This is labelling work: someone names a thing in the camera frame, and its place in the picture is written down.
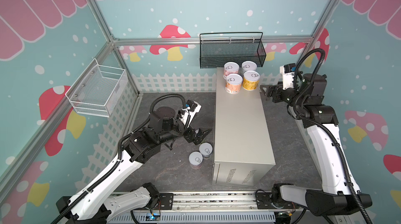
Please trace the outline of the pink front can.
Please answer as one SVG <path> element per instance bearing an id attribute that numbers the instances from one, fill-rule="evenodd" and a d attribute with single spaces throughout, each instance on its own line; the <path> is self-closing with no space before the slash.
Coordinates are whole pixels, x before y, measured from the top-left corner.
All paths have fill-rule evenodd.
<path id="1" fill-rule="evenodd" d="M 203 162 L 203 155 L 198 152 L 194 151 L 189 155 L 189 163 L 193 169 L 199 169 L 202 166 Z"/>

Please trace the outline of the yellow label can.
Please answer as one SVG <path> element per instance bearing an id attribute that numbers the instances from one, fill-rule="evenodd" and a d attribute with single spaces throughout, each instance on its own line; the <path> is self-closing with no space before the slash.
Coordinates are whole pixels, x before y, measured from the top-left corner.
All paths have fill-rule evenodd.
<path id="1" fill-rule="evenodd" d="M 243 74 L 242 87 L 247 91 L 256 90 L 258 88 L 259 81 L 260 75 L 258 72 L 252 70 L 246 71 Z"/>

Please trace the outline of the blue label can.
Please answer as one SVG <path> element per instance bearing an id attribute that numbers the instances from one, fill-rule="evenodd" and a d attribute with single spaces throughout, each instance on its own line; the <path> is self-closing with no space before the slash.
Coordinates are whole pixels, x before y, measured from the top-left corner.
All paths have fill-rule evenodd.
<path id="1" fill-rule="evenodd" d="M 240 74 L 243 75 L 246 71 L 256 71 L 257 64 L 253 61 L 245 61 L 241 64 Z"/>

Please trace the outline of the pink label can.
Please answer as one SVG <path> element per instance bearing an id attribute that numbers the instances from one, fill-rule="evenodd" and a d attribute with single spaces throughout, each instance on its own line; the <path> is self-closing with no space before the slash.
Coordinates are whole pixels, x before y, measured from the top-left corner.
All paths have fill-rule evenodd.
<path id="1" fill-rule="evenodd" d="M 235 62 L 227 62 L 223 67 L 223 78 L 227 79 L 230 74 L 238 74 L 239 73 L 239 65 Z"/>

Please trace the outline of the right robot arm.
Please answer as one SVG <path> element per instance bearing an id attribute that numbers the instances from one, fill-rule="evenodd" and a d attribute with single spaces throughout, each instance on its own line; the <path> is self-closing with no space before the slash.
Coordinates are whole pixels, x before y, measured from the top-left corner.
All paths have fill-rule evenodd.
<path id="1" fill-rule="evenodd" d="M 281 207 L 292 203 L 310 211 L 314 216 L 322 216 L 331 222 L 332 216 L 361 213 L 365 223 L 372 222 L 366 209 L 372 206 L 369 194 L 361 192 L 340 142 L 339 121 L 335 110 L 323 104 L 327 85 L 326 75 L 318 75 L 325 61 L 326 51 L 315 48 L 297 63 L 280 68 L 283 80 L 276 85 L 261 85 L 265 98 L 273 103 L 284 102 L 287 112 L 301 121 L 315 148 L 321 172 L 320 190 L 277 183 L 270 195 L 271 203 Z"/>

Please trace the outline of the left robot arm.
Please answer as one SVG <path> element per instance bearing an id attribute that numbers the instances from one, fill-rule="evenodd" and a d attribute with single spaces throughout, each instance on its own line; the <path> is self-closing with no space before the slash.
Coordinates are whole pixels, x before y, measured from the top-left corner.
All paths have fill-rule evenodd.
<path id="1" fill-rule="evenodd" d="M 53 223 L 66 219 L 69 224 L 106 224 L 129 210 L 152 211 L 160 207 L 160 193 L 152 183 L 120 196 L 113 193 L 128 176 L 158 154 L 162 146 L 172 149 L 179 138 L 199 145 L 212 131 L 190 126 L 201 108 L 198 102 L 185 100 L 178 93 L 153 101 L 147 119 L 118 141 L 117 154 L 106 168 L 80 192 L 57 201 L 59 215 Z"/>

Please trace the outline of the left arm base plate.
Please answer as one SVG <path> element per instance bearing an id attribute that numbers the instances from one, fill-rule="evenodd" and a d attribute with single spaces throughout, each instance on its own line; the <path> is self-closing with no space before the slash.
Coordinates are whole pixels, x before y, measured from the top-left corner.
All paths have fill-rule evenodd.
<path id="1" fill-rule="evenodd" d="M 173 204 L 173 194 L 161 193 L 156 196 L 135 195 L 130 203 L 129 210 L 171 210 Z"/>

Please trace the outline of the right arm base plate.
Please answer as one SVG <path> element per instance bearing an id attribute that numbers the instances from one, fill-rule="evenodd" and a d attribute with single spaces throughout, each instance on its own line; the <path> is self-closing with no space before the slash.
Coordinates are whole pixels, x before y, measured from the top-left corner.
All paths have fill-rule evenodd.
<path id="1" fill-rule="evenodd" d="M 277 192 L 257 190 L 255 200 L 258 209 L 289 209 L 294 211 L 299 208 L 295 203 L 284 201 Z"/>

